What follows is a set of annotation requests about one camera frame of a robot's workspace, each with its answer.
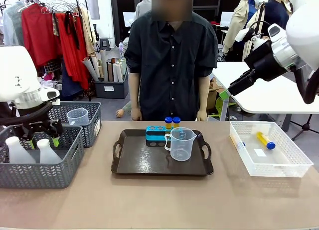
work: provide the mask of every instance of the black shirt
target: black shirt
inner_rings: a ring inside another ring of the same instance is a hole
[[[264,21],[268,22],[270,25],[275,23],[281,28],[286,29],[288,20],[289,15],[285,4],[277,2],[276,0],[269,0],[268,3],[266,3]],[[263,24],[262,33],[265,36],[269,36],[268,28],[269,25]]]
[[[198,78],[217,67],[217,38],[206,19],[192,13],[192,21],[174,31],[148,12],[133,23],[124,56],[130,72],[141,74],[143,120],[196,119]]]

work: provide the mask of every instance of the gray plastic basket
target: gray plastic basket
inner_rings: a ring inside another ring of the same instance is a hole
[[[48,138],[51,147],[62,159],[59,164],[40,164],[40,150],[31,149],[27,141],[20,142],[35,159],[35,164],[10,164],[9,148],[5,144],[8,137],[14,136],[12,126],[0,133],[0,188],[14,189],[62,189],[70,185],[84,155],[81,138],[82,127],[66,125],[54,148],[52,138],[44,132],[35,133],[33,138],[39,141]]]
[[[101,103],[100,102],[60,102],[59,106],[53,106],[48,113],[50,119],[60,119],[64,124],[69,124],[66,114],[77,108],[88,110],[89,124],[82,125],[82,139],[84,148],[93,146],[101,129]]]

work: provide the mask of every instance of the plastic basket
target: plastic basket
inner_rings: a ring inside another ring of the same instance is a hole
[[[259,131],[276,144],[275,149],[261,144],[256,137]],[[250,176],[301,178],[313,165],[274,122],[231,122],[230,137]]]
[[[64,126],[59,146],[54,148],[52,138],[44,132],[35,133],[35,141],[47,138],[51,147],[62,159],[59,164],[40,164],[40,150],[31,149],[27,141],[20,142],[35,159],[35,164],[10,164],[9,149],[5,144],[14,136],[12,126],[0,133],[0,188],[15,189],[62,189],[70,185],[84,155],[81,138],[82,127]]]
[[[100,102],[60,102],[53,106],[48,113],[50,119],[60,119],[63,124],[69,124],[66,114],[77,108],[85,108],[89,115],[89,124],[82,125],[82,139],[84,148],[92,147],[101,129],[101,103]]]

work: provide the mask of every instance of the plastic measuring cup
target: plastic measuring cup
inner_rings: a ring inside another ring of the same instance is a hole
[[[170,137],[170,148],[167,147],[168,137]],[[170,155],[177,161],[186,161],[191,157],[193,142],[197,135],[188,128],[177,127],[172,129],[170,134],[165,135],[165,149],[170,151]]]
[[[66,114],[66,117],[68,117],[70,125],[88,125],[90,123],[88,110],[84,108],[71,110]]]

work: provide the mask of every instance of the tripod stand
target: tripod stand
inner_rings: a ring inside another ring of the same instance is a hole
[[[291,121],[291,123],[293,123],[293,124],[295,124],[295,125],[298,125],[298,126],[300,126],[300,127],[302,128],[302,130],[301,130],[295,137],[293,137],[293,138],[291,139],[292,141],[295,141],[295,139],[296,139],[299,135],[301,135],[304,131],[312,131],[312,132],[314,132],[314,133],[319,134],[318,131],[315,131],[315,130],[313,130],[313,129],[310,129],[310,120],[311,120],[312,117],[313,117],[313,114],[311,114],[311,115],[309,116],[307,123],[304,124],[304,125],[301,125],[301,124],[298,124],[298,123],[296,123],[296,122],[294,122],[294,121]]]

